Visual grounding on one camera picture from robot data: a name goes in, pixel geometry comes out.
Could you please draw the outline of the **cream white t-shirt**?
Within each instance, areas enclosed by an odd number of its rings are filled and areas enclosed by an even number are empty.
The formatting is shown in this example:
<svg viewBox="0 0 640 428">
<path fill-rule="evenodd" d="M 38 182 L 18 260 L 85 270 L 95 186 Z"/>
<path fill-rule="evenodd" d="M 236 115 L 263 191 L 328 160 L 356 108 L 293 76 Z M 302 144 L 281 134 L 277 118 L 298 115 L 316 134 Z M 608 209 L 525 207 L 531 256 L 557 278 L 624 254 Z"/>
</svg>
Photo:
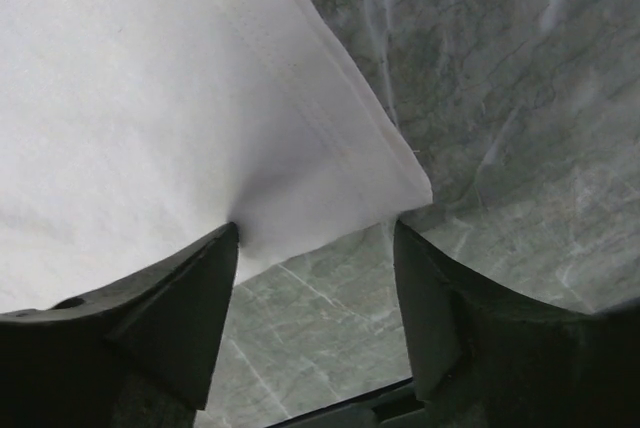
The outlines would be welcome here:
<svg viewBox="0 0 640 428">
<path fill-rule="evenodd" d="M 1 308 L 240 229 L 238 281 L 429 204 L 310 0 L 1 0 Z"/>
</svg>

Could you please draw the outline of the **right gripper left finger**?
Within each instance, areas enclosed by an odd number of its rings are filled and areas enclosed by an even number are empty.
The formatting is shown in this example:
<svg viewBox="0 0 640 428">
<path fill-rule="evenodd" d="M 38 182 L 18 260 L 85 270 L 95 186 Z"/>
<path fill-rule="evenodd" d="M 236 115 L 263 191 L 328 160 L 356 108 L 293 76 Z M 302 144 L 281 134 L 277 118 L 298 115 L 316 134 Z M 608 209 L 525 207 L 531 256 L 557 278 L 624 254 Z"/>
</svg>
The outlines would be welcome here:
<svg viewBox="0 0 640 428">
<path fill-rule="evenodd" d="M 46 310 L 1 317 L 5 427 L 190 427 L 207 404 L 236 276 L 226 224 Z"/>
</svg>

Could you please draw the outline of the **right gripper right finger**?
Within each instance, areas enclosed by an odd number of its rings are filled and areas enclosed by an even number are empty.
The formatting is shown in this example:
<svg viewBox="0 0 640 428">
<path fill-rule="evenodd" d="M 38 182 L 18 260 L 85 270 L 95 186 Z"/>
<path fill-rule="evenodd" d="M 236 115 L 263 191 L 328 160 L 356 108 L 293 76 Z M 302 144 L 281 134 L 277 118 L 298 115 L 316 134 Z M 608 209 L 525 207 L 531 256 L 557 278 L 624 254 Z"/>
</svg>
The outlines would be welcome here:
<svg viewBox="0 0 640 428">
<path fill-rule="evenodd" d="M 397 223 L 396 291 L 416 397 L 445 425 L 635 427 L 639 304 L 585 314 L 513 291 Z"/>
</svg>

